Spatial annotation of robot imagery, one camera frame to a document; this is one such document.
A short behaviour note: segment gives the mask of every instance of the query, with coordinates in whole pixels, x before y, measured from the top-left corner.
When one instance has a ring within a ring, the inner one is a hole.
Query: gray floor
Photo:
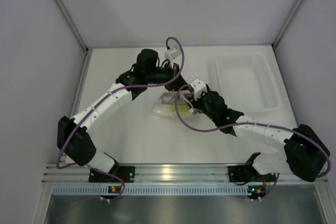
[[[55,219],[85,198],[53,196],[45,224],[326,223],[314,186],[278,186],[263,202],[229,196],[125,196],[110,204],[92,199]]]

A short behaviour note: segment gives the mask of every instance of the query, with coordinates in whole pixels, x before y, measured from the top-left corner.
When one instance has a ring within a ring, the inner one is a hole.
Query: wall
[[[336,0],[306,0],[276,50],[299,120],[331,152],[336,193]]]
[[[90,47],[271,44],[295,0],[63,0]]]
[[[28,223],[83,52],[53,0],[0,6],[0,223]]]

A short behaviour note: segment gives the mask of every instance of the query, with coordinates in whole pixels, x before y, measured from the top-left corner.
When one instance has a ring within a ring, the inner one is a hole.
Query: gray panel
[[[295,0],[63,0],[96,46],[271,44]]]
[[[278,186],[262,202],[230,196],[125,196],[108,204],[96,198],[55,220],[85,198],[53,196],[45,224],[325,223],[313,185]]]
[[[301,123],[311,125],[336,164],[336,0],[306,0],[276,53]],[[336,169],[328,179],[336,193]]]
[[[83,52],[53,0],[0,6],[0,223],[28,223]]]

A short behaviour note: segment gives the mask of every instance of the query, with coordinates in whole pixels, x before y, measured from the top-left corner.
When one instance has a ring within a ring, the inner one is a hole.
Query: ribbed metal strip
[[[53,195],[102,195],[113,196],[109,193],[109,186],[102,185],[59,185],[54,186]],[[204,185],[204,186],[142,186],[127,185],[123,195],[125,196],[222,196],[250,195],[248,186],[224,186],[224,185]]]

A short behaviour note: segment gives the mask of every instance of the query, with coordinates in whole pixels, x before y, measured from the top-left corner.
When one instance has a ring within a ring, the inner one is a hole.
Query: plastic bag
[[[177,119],[178,117],[175,110],[176,96],[177,92],[162,93],[153,107],[153,114],[162,118]],[[192,104],[187,99],[190,96],[193,96],[193,94],[189,91],[181,91],[177,101],[179,113],[184,119],[194,118],[199,115],[197,110],[193,108]]]

